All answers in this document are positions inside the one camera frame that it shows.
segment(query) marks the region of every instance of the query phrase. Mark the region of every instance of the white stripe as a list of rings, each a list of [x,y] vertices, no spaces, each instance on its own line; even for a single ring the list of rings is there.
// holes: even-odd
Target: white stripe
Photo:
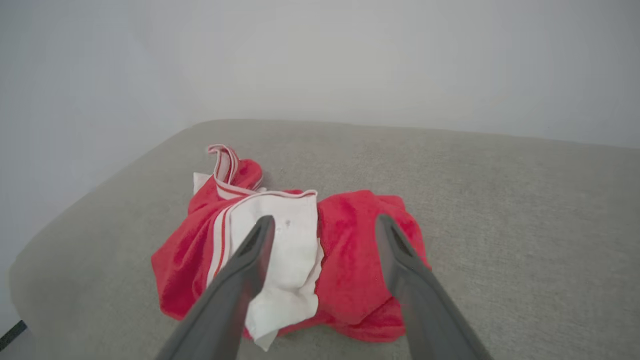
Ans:
[[[222,214],[225,213],[225,210],[226,209],[220,211],[213,222],[213,235],[211,236],[213,238],[213,254],[211,254],[211,265],[209,266],[209,273],[207,274],[207,286],[209,286],[213,280],[213,275],[215,274],[216,269],[218,268],[218,263],[220,262],[220,251],[222,250],[222,221],[224,221],[224,219],[222,219]],[[225,248],[230,246],[229,238],[226,240]]]
[[[228,193],[223,188],[218,186],[218,196],[220,196],[222,199],[229,200],[229,199],[235,199],[236,197],[240,197],[242,195],[236,195],[234,193]]]

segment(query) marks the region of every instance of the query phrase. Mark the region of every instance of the gray fabric upholstery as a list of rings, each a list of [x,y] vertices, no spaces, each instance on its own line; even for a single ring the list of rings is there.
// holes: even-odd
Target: gray fabric upholstery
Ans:
[[[434,272],[496,359],[640,358],[640,151],[500,135],[256,120],[199,124],[83,197],[24,249],[12,297],[55,359],[149,359],[176,326],[150,256],[210,143],[272,189],[404,197]],[[408,359],[324,327],[241,359]]]

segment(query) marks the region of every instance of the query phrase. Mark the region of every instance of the white fabric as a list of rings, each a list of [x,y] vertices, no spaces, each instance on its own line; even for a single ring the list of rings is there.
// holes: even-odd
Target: white fabric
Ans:
[[[195,194],[210,175],[193,173]],[[214,242],[225,242],[222,266],[242,244],[256,221],[264,215],[275,219],[275,237],[262,291],[249,303],[245,326],[254,342],[267,351],[278,330],[302,322],[316,314],[314,293],[324,257],[317,238],[317,193],[309,190],[292,195],[269,192],[243,198],[222,211],[214,221]],[[221,223],[225,222],[225,235]],[[220,248],[221,243],[214,245]],[[217,263],[212,262],[207,285],[213,280]]]
[[[193,195],[200,190],[212,175],[203,174],[201,172],[193,173]]]

